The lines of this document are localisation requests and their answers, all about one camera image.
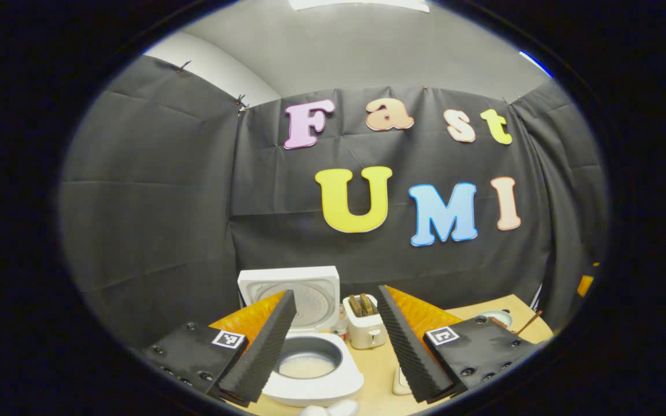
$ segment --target foam ridges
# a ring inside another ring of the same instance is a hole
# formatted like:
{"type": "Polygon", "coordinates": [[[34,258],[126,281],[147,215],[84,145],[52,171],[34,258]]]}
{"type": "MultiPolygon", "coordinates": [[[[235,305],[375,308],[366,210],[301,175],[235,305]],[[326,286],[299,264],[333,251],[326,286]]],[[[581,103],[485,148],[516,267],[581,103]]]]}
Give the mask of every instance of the foam ridges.
{"type": "Polygon", "coordinates": [[[423,348],[389,290],[379,286],[379,292],[375,297],[392,348],[415,401],[420,403],[427,400],[432,403],[452,394],[454,383],[423,348]]]}
{"type": "Polygon", "coordinates": [[[287,290],[251,347],[220,381],[221,390],[252,402],[261,397],[261,390],[276,366],[296,313],[294,293],[287,290]]]}

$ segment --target blue letter m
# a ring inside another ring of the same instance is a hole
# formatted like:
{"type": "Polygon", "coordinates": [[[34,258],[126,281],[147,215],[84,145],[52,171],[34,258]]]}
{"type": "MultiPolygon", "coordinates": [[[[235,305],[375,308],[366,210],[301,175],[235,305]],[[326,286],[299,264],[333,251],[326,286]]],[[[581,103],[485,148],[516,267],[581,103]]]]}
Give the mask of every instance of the blue letter m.
{"type": "Polygon", "coordinates": [[[410,242],[414,246],[433,244],[436,237],[431,234],[431,223],[442,242],[449,238],[454,222],[457,223],[452,233],[455,242],[474,239],[474,192],[476,186],[473,184],[457,184],[449,206],[446,206],[433,185],[416,185],[410,188],[410,196],[415,199],[418,216],[417,232],[410,242]]]}

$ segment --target toaster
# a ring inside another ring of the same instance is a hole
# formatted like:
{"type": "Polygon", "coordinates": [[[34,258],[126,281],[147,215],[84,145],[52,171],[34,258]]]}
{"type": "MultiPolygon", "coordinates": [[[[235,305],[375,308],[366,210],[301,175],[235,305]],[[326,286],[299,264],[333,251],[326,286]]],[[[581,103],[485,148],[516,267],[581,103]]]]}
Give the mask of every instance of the toaster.
{"type": "Polygon", "coordinates": [[[349,319],[351,347],[366,350],[382,345],[387,340],[387,330],[377,310],[377,299],[372,295],[351,295],[343,300],[346,318],[349,319]]]}

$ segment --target white toaster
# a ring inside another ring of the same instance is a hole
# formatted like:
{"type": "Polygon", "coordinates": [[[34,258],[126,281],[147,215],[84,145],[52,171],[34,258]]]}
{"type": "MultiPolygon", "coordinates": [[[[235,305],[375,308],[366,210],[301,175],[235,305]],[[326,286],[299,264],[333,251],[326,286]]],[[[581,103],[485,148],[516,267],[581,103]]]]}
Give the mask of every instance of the white toaster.
{"type": "MultiPolygon", "coordinates": [[[[372,295],[367,295],[374,307],[377,306],[377,299],[372,295]]],[[[387,340],[387,330],[382,322],[382,316],[377,313],[370,316],[359,317],[354,314],[349,303],[349,298],[344,298],[343,308],[346,310],[346,318],[349,319],[349,340],[351,347],[357,350],[366,350],[382,345],[387,340]]]]}

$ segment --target small bottle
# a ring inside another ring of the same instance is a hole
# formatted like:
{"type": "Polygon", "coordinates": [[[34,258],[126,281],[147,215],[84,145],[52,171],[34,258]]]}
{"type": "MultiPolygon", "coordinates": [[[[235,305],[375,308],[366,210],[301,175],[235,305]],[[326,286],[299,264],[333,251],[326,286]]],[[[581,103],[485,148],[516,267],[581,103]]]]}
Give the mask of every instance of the small bottle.
{"type": "Polygon", "coordinates": [[[331,328],[331,333],[341,337],[343,342],[349,339],[349,319],[346,318],[346,311],[343,305],[338,305],[338,322],[331,328]]]}

